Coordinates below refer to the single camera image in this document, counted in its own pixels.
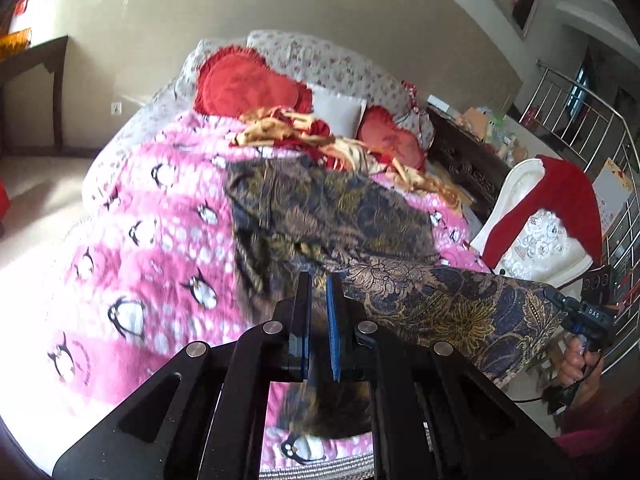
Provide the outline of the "right hand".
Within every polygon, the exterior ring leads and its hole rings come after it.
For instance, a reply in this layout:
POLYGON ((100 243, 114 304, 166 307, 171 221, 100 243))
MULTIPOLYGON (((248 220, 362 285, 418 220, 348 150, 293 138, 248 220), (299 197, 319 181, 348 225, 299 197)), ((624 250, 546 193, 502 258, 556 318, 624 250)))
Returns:
POLYGON ((575 405, 584 404, 593 398, 601 385, 604 362, 598 352, 589 352, 582 341, 573 337, 564 352, 558 370, 558 382, 563 387, 577 384, 575 405))

